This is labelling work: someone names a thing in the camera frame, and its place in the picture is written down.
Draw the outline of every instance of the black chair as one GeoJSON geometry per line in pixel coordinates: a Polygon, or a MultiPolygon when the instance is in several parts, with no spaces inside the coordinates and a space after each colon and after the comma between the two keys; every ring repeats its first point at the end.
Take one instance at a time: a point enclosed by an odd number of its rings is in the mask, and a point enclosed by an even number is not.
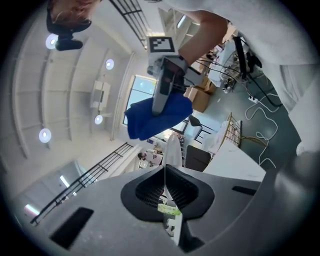
{"type": "Polygon", "coordinates": [[[211,131],[217,132],[216,130],[211,129],[208,126],[205,126],[205,125],[201,124],[199,119],[194,117],[193,115],[189,115],[189,122],[190,122],[190,125],[193,126],[193,127],[201,127],[201,129],[198,131],[198,133],[194,137],[194,140],[199,142],[199,143],[201,143],[201,144],[202,144],[202,142],[198,140],[198,137],[200,137],[202,139],[204,138],[204,137],[200,136],[201,132],[205,132],[207,134],[211,134],[210,132],[204,130],[204,127],[210,129],[211,131]]]}

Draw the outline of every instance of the power strip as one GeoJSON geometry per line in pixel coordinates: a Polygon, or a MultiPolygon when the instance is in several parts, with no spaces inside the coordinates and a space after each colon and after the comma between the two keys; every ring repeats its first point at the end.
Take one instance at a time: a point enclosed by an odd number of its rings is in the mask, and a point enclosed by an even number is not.
{"type": "Polygon", "coordinates": [[[249,97],[249,101],[251,101],[253,103],[258,103],[259,102],[259,100],[257,98],[255,98],[255,97],[253,97],[253,96],[249,97]]]}

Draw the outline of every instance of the blue towel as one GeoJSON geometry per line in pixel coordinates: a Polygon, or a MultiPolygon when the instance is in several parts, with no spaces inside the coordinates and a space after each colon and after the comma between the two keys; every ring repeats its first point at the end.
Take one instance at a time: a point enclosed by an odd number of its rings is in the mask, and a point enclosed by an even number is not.
{"type": "Polygon", "coordinates": [[[170,94],[162,113],[152,114],[153,98],[131,104],[125,112],[130,139],[147,140],[170,129],[192,114],[192,102],[180,93],[170,94]]]}

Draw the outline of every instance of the black metal railing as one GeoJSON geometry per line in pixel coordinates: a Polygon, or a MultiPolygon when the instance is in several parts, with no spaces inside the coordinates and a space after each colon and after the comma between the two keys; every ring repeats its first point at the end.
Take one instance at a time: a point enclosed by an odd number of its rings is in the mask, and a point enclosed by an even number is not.
{"type": "Polygon", "coordinates": [[[45,218],[55,207],[62,204],[65,200],[69,199],[69,197],[76,196],[77,193],[87,188],[92,183],[98,181],[97,179],[104,173],[109,171],[109,168],[119,159],[123,158],[124,155],[131,149],[133,146],[128,143],[123,144],[118,147],[111,154],[106,156],[100,162],[98,162],[95,166],[90,168],[84,174],[82,174],[79,178],[77,178],[74,182],[72,182],[69,187],[59,193],[54,199],[52,199],[41,211],[31,220],[31,224],[37,226],[39,222],[45,218]]]}
{"type": "Polygon", "coordinates": [[[132,29],[142,46],[147,48],[150,28],[144,12],[137,0],[109,0],[132,29]]]}

